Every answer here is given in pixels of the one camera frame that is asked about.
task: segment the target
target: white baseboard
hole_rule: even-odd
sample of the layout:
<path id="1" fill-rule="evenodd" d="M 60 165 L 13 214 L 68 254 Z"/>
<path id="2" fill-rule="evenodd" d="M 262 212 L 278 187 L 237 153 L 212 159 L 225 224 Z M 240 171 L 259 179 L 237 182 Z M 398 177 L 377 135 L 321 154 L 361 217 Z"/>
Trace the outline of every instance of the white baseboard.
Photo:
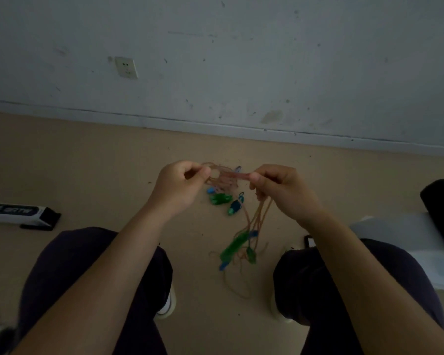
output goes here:
<path id="1" fill-rule="evenodd" d="M 168 131 L 211 134 L 216 136 L 246 138 L 251 140 L 301 143 L 315 146 L 414 153 L 444 157 L 444 147 L 426 144 L 374 140 L 347 136 L 331 136 L 305 132 L 272 131 L 264 130 L 262 128 L 209 124 L 123 113 L 105 113 L 91 110 L 57 108 L 52 106 L 26 105 L 9 101 L 0 101 L 0 112 L 25 114 L 45 118 L 58 118 L 68 121 L 117 124 L 124 126 L 155 128 Z"/>

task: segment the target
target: dark pants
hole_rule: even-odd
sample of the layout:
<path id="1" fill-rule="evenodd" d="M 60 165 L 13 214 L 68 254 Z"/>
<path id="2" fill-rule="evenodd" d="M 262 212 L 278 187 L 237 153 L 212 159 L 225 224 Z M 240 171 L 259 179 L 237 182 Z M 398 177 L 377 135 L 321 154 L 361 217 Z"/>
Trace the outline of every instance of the dark pants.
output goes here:
<path id="1" fill-rule="evenodd" d="M 375 258 L 444 329 L 438 295 L 418 262 L 406 251 L 362 239 Z M 347 310 L 317 248 L 291 250 L 273 273 L 278 310 L 310 329 L 302 354 L 363 354 Z"/>
<path id="2" fill-rule="evenodd" d="M 102 228 L 85 228 L 65 231 L 48 244 L 24 286 L 18 341 L 94 263 L 116 234 Z M 444 328 L 441 304 L 420 265 L 395 246 L 369 239 L 363 242 Z M 137 288 L 114 354 L 166 354 L 153 318 L 168 297 L 172 273 L 166 253 L 158 247 Z M 342 299 L 316 248 L 284 254 L 273 280 L 281 313 L 297 322 L 305 317 L 311 324 L 303 354 L 361 353 Z"/>

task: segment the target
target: forearm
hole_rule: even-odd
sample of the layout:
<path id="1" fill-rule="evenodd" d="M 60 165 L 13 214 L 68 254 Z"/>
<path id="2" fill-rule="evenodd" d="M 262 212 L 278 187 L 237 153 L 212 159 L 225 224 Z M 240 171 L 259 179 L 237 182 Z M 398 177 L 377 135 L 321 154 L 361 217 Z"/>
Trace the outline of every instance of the forearm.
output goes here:
<path id="1" fill-rule="evenodd" d="M 322 213 L 304 225 L 343 299 L 367 354 L 444 354 L 444 331 L 357 236 Z"/>
<path id="2" fill-rule="evenodd" d="M 111 354 L 162 226 L 142 208 L 13 354 Z"/>

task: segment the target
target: white wall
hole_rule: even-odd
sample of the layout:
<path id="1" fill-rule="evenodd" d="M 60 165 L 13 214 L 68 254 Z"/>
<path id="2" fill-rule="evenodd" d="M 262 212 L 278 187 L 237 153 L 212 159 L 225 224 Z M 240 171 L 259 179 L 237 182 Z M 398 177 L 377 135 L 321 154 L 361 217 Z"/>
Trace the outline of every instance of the white wall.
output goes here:
<path id="1" fill-rule="evenodd" d="M 0 111 L 444 155 L 444 0 L 0 0 Z"/>

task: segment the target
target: wall socket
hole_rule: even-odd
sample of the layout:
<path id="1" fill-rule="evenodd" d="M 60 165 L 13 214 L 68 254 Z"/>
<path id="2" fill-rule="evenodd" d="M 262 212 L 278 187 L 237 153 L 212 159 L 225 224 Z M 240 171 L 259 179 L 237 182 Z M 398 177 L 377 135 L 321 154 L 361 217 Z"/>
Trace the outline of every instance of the wall socket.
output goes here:
<path id="1" fill-rule="evenodd" d="M 115 57 L 115 65 L 120 77 L 137 79 L 138 73 L 136 72 L 135 61 L 133 59 L 127 59 L 126 57 Z"/>

